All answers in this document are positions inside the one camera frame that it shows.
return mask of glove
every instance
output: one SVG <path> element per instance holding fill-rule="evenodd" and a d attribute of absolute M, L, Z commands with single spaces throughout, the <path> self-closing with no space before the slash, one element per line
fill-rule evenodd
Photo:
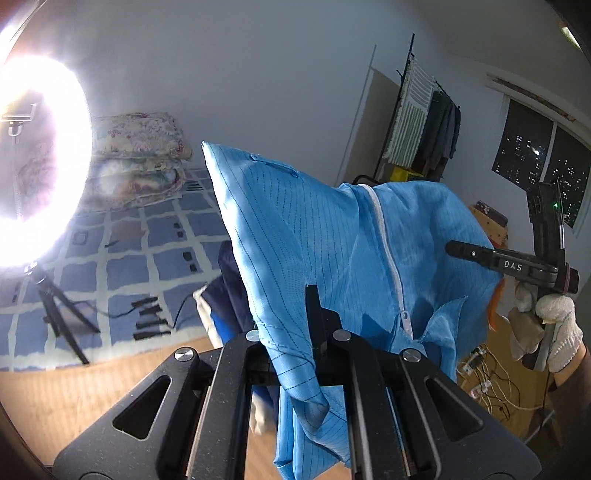
<path fill-rule="evenodd" d="M 515 304 L 509 312 L 512 335 L 510 338 L 511 355 L 514 360 L 521 359 L 526 353 L 537 350 L 544 329 L 534 313 L 546 323 L 555 323 L 554 337 L 548 356 L 548 369 L 552 373 L 560 372 L 577 353 L 583 342 L 583 332 L 574 316 L 574 302 L 570 297 L 551 293 L 538 300 L 537 287 L 519 283 L 515 289 Z"/>

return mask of striped towel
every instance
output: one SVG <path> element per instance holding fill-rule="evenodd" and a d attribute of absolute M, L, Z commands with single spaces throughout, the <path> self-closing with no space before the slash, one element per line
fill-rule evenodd
<path fill-rule="evenodd" d="M 418 66 L 414 57 L 410 58 L 394 127 L 384 153 L 388 163 L 402 167 L 412 165 L 421 141 L 434 88 L 435 79 Z"/>

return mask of white zipper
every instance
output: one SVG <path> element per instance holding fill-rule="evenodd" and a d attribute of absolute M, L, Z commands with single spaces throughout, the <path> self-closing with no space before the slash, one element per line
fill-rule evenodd
<path fill-rule="evenodd" d="M 398 306 L 401 309 L 400 318 L 402 320 L 402 328 L 404 328 L 404 331 L 410 336 L 410 338 L 413 338 L 413 324 L 410 321 L 410 314 L 404 308 L 404 297 L 402 295 L 402 280 L 400 280 L 400 273 L 398 272 L 398 268 L 396 268 L 396 263 L 394 263 L 392 252 L 390 251 L 390 248 L 388 246 L 388 236 L 386 234 L 386 221 L 384 220 L 384 212 L 382 211 L 382 206 L 380 205 L 378 195 L 374 192 L 372 187 L 364 184 L 360 184 L 359 186 L 363 187 L 369 193 L 371 203 L 374 206 L 374 211 L 378 219 L 379 234 L 382 237 L 382 243 L 384 245 L 384 250 L 386 252 L 386 260 L 388 261 L 390 272 L 392 273 L 392 277 L 394 278 L 394 286 L 396 287 L 396 297 L 398 298 Z"/>

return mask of ceiling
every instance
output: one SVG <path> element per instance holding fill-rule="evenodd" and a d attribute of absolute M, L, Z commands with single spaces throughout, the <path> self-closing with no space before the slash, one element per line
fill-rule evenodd
<path fill-rule="evenodd" d="M 414 0 L 450 54 L 493 65 L 534 83 L 589 95 L 591 64 L 563 35 L 544 0 Z"/>

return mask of tripod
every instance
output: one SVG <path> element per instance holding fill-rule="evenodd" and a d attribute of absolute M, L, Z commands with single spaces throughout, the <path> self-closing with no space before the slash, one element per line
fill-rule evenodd
<path fill-rule="evenodd" d="M 71 300 L 69 300 L 66 295 L 49 279 L 47 273 L 39 267 L 37 264 L 31 266 L 31 268 L 27 272 L 33 282 L 35 282 L 35 286 L 37 287 L 37 291 L 39 296 L 41 297 L 41 302 L 45 307 L 45 311 L 47 313 L 46 321 L 49 322 L 51 328 L 53 328 L 53 333 L 56 334 L 56 338 L 60 335 L 63 335 L 70 345 L 70 348 L 74 350 L 74 353 L 78 356 L 80 361 L 87 365 L 90 362 L 84 355 L 84 352 L 80 348 L 80 345 L 76 342 L 72 331 L 64 321 L 64 317 L 61 315 L 61 312 L 56 306 L 55 298 L 57 297 L 66 307 L 70 310 L 84 325 L 86 325 L 91 332 L 93 333 L 100 333 L 100 330 L 92 324 L 82 313 Z"/>

